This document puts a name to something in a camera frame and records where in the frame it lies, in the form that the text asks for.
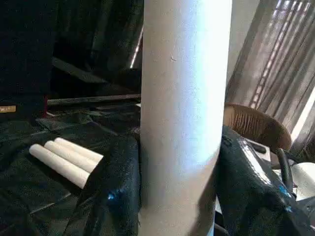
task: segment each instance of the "metal rod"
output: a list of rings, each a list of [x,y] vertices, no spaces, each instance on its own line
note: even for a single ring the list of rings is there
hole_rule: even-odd
[[[47,104],[48,104],[48,106],[72,105],[72,104],[79,104],[79,103],[116,101],[116,100],[126,100],[126,99],[133,99],[133,98],[141,98],[141,94],[125,94],[125,95],[98,96],[98,97],[76,97],[76,98],[64,98],[64,99],[49,99],[47,101]]]
[[[55,68],[58,68],[59,70],[62,70],[69,75],[75,76],[78,79],[87,82],[87,83],[106,83],[106,81],[96,75],[91,74],[90,72],[81,70],[74,65],[65,62],[63,60],[60,60],[58,58],[52,59],[52,64]]]

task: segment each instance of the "yellow label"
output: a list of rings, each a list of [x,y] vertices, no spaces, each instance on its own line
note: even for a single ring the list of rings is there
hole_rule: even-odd
[[[12,112],[16,112],[16,106],[5,106],[5,107],[0,106],[0,113],[12,113]]]

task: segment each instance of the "white cardboard tube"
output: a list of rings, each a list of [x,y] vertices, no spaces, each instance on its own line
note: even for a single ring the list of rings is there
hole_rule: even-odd
[[[103,158],[103,155],[98,154],[98,153],[91,151],[87,148],[84,148],[82,146],[79,146],[77,144],[74,144],[68,140],[63,139],[63,138],[56,138],[55,143],[61,144],[62,146],[66,147],[68,149],[71,149],[71,150],[81,154],[82,156],[89,158],[90,160],[92,160],[96,163],[98,163]]]
[[[80,188],[84,187],[89,177],[88,172],[73,165],[41,145],[32,145],[30,147],[30,154]]]
[[[213,235],[231,7],[144,0],[139,236]]]
[[[97,163],[91,159],[53,141],[48,141],[44,147],[89,173],[91,173],[97,165]]]

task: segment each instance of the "wicker chair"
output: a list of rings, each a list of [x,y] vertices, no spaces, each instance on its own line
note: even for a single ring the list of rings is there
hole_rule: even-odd
[[[247,139],[268,146],[273,152],[273,166],[278,163],[274,154],[276,149],[289,150],[291,147],[291,136],[287,129],[275,119],[255,109],[227,103],[224,107],[223,124]]]

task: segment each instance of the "paper roll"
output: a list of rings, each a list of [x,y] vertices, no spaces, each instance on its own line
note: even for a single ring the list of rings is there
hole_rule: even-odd
[[[45,149],[41,145],[34,144],[31,146],[30,154],[80,188],[84,187],[89,177],[88,172],[73,165],[50,150]]]
[[[55,143],[61,144],[62,146],[66,147],[68,149],[71,149],[71,150],[81,154],[82,156],[89,158],[90,160],[92,160],[96,163],[98,163],[103,158],[103,156],[101,154],[98,154],[94,151],[88,150],[82,146],[74,144],[68,140],[63,139],[63,138],[56,138]]]
[[[48,141],[44,147],[89,173],[91,173],[97,165],[97,163],[91,159],[53,141]]]

